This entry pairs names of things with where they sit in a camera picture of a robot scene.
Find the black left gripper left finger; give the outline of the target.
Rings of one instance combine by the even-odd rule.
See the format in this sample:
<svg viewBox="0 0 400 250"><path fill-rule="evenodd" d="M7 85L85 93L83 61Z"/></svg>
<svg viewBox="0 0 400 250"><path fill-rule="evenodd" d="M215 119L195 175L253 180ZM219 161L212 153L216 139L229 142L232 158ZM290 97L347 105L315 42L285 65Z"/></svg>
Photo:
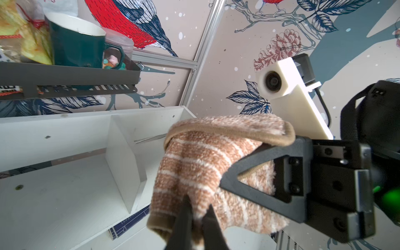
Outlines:
<svg viewBox="0 0 400 250"><path fill-rule="evenodd" d="M181 209L165 247L165 250L192 249L193 211L190 198L186 195L181 203Z"/></svg>

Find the small candy packet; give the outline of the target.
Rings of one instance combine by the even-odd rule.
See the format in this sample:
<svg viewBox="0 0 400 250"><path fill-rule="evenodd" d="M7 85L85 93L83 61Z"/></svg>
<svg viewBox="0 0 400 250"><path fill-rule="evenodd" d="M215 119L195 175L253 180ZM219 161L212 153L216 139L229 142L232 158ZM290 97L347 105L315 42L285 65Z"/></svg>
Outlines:
<svg viewBox="0 0 400 250"><path fill-rule="evenodd" d="M18 93L22 93L23 92L23 88L20 86L0 86L0 97L3 96L8 96L8 95L12 95L12 94L18 94Z"/></svg>

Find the red Chuba chips bag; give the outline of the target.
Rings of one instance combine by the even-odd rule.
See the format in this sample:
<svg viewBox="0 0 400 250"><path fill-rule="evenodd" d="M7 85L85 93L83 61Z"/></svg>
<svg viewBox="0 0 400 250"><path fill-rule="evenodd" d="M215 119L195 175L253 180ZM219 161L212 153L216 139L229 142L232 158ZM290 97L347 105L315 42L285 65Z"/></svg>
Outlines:
<svg viewBox="0 0 400 250"><path fill-rule="evenodd" d="M52 65L48 12L78 15L77 1L1 1L1 60Z"/></svg>

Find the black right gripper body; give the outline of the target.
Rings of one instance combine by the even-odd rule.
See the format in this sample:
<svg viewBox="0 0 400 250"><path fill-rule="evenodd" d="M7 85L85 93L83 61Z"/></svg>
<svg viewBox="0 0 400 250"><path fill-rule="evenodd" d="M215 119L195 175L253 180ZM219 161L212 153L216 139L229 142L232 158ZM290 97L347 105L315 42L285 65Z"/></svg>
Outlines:
<svg viewBox="0 0 400 250"><path fill-rule="evenodd" d="M273 159L275 212L341 243L375 234L370 146L297 139Z"/></svg>

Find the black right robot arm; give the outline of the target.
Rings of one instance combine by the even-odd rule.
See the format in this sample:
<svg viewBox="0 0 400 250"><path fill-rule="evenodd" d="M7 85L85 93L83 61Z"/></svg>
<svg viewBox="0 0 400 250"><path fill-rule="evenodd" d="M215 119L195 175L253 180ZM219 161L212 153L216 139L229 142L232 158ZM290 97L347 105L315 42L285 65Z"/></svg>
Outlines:
<svg viewBox="0 0 400 250"><path fill-rule="evenodd" d="M400 223L400 85L378 81L341 111L339 140L298 136L288 146L265 143L235 163L220 187L347 243L375 234L374 206ZM275 195L239 181L275 163Z"/></svg>

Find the dark blue book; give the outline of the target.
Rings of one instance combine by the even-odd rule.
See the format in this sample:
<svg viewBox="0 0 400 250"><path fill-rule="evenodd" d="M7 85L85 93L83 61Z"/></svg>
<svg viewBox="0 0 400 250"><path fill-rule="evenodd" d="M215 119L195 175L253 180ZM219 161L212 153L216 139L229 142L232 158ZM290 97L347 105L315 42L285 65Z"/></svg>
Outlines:
<svg viewBox="0 0 400 250"><path fill-rule="evenodd" d="M146 206L145 208L141 209L137 213L133 214L132 216L128 217L127 219L123 220L122 222L111 227L108 231L109 231L112 239L116 240L117 238L121 237L123 234L125 234L129 229L131 229L138 222L140 222L149 213L150 213L150 205Z"/></svg>

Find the black wall shelf tray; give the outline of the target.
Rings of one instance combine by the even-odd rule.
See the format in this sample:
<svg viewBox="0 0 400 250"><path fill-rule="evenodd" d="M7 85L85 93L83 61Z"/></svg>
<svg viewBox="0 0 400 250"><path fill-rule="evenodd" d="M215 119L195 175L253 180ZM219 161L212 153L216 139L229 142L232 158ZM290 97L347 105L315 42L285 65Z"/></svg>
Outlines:
<svg viewBox="0 0 400 250"><path fill-rule="evenodd" d="M20 86L23 92L1 100L133 94L138 91L140 73L135 63L128 70L117 70L2 62L1 85Z"/></svg>

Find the white wooden bookshelf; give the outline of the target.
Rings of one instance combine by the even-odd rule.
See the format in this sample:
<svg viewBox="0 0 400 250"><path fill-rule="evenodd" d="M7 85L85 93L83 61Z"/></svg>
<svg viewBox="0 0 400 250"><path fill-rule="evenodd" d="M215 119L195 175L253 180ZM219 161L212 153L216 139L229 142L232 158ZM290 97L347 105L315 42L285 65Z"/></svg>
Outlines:
<svg viewBox="0 0 400 250"><path fill-rule="evenodd" d="M184 106L1 119L1 249L75 250L147 207Z"/></svg>

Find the green mug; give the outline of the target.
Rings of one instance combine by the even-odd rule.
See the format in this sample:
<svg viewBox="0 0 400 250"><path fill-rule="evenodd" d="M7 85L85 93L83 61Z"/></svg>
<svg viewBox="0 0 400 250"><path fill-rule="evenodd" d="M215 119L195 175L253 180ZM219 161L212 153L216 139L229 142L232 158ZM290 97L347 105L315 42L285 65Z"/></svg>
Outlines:
<svg viewBox="0 0 400 250"><path fill-rule="evenodd" d="M106 43L106 32L89 21L61 12L46 12L45 21L54 65L101 69L106 49L117 48Z"/></svg>

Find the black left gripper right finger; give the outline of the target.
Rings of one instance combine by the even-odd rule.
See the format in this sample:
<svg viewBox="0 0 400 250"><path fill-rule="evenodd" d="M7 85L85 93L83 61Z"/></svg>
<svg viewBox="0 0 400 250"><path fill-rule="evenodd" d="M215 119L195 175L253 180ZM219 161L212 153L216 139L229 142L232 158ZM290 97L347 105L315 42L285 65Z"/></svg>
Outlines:
<svg viewBox="0 0 400 250"><path fill-rule="evenodd" d="M202 219L202 232L205 250L229 250L211 204Z"/></svg>

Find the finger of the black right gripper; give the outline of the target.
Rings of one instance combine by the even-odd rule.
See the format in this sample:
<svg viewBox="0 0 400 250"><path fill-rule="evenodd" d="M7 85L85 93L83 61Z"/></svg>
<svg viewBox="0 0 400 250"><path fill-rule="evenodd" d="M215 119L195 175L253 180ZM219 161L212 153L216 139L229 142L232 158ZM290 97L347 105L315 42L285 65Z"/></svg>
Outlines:
<svg viewBox="0 0 400 250"><path fill-rule="evenodd" d="M312 140L298 136L289 146L262 144L242 158L223 175L220 187L241 198L272 210L296 222L307 220L307 196L310 193ZM239 181L239 175L261 164L274 163L274 195L266 194Z"/></svg>

